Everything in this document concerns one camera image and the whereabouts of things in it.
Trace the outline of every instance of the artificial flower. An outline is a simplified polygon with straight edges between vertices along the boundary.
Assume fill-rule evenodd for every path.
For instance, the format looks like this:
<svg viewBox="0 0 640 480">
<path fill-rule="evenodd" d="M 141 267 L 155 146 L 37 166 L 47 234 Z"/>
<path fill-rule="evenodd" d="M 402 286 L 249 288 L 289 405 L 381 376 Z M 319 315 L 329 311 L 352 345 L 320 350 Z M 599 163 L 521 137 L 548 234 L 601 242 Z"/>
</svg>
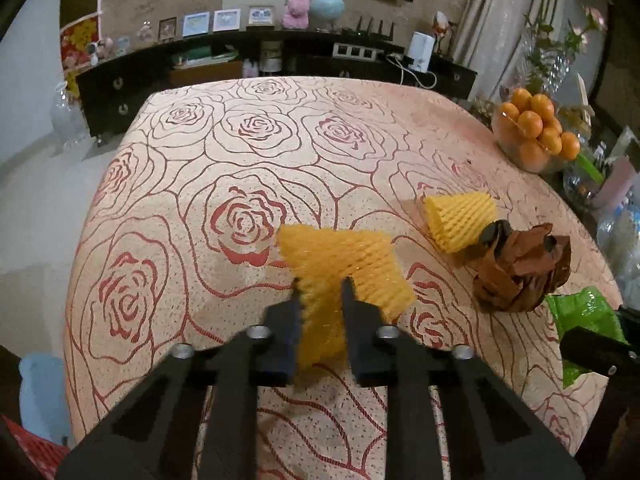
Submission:
<svg viewBox="0 0 640 480">
<path fill-rule="evenodd" d="M 578 50 L 585 54 L 587 52 L 587 45 L 589 44 L 589 38 L 580 27 L 574 27 L 574 34 L 579 36 Z"/>
<path fill-rule="evenodd" d="M 595 7 L 587 7 L 584 9 L 584 12 L 587 15 L 587 20 L 591 28 L 595 28 L 601 32 L 607 30 L 607 22 L 598 9 Z"/>
</svg>

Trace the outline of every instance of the glass bowl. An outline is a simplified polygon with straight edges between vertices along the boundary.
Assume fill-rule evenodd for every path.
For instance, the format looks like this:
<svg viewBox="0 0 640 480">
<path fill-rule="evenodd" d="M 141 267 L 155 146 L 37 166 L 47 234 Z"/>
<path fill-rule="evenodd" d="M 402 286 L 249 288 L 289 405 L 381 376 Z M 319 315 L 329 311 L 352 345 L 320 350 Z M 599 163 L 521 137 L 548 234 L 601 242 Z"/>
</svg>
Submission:
<svg viewBox="0 0 640 480">
<path fill-rule="evenodd" d="M 551 174 L 561 171 L 567 164 L 564 158 L 551 153 L 536 139 L 527 137 L 518 123 L 498 107 L 491 117 L 491 129 L 507 158 L 521 170 L 535 174 Z"/>
</svg>

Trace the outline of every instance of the yellow foam net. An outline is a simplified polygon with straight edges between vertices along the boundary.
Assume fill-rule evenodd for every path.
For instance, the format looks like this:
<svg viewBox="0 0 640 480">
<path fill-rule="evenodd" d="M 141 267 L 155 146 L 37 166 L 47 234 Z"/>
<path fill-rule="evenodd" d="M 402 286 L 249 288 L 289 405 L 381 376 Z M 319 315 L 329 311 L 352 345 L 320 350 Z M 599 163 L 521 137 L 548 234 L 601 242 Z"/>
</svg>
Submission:
<svg viewBox="0 0 640 480">
<path fill-rule="evenodd" d="M 353 279 L 357 298 L 377 305 L 386 322 L 414 302 L 388 235 L 290 225 L 278 230 L 277 243 L 298 278 L 304 306 L 300 368 L 344 351 L 340 286 L 347 276 Z"/>
<path fill-rule="evenodd" d="M 475 244 L 482 230 L 497 219 L 494 199 L 481 191 L 428 196 L 424 208 L 431 236 L 444 253 Z"/>
</svg>

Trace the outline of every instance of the table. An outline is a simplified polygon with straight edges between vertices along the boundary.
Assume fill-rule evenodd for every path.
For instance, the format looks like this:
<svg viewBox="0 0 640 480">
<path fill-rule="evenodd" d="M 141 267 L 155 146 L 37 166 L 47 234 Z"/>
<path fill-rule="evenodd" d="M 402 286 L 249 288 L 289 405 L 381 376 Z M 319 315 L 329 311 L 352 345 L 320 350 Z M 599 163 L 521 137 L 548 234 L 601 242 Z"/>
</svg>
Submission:
<svg viewBox="0 0 640 480">
<path fill-rule="evenodd" d="M 437 94 L 303 77 L 151 96 L 95 193 L 72 268 L 65 363 L 76 438 L 175 342 L 218 345 L 287 297 L 292 275 L 274 236 L 302 222 L 392 234 L 417 296 L 399 326 L 428 346 L 471 345 L 574 453 L 606 379 L 588 374 L 562 389 L 546 307 L 473 307 L 472 272 L 436 249 L 420 205 L 428 194 L 470 190 L 487 190 L 516 229 L 553 222 L 555 234 L 571 236 L 573 272 L 561 293 L 597 285 L 621 303 L 560 197 Z M 317 364 L 295 386 L 260 391 L 258 434 L 262 478 L 382 478 L 385 391 L 358 388 L 339 362 Z"/>
</svg>

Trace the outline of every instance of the curtain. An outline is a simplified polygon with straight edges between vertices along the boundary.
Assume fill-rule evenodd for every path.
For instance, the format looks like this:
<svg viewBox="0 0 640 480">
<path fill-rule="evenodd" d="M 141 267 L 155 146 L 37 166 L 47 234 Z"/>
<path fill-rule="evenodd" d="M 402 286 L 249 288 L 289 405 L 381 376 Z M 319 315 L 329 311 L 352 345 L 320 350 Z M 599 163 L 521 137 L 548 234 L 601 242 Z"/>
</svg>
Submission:
<svg viewBox="0 0 640 480">
<path fill-rule="evenodd" d="M 452 48 L 456 63 L 478 73 L 470 100 L 482 94 L 499 100 L 500 85 L 516 69 L 520 59 L 520 36 L 525 15 L 535 19 L 540 0 L 469 0 Z M 562 25 L 564 0 L 552 1 L 545 21 L 555 34 Z"/>
</svg>

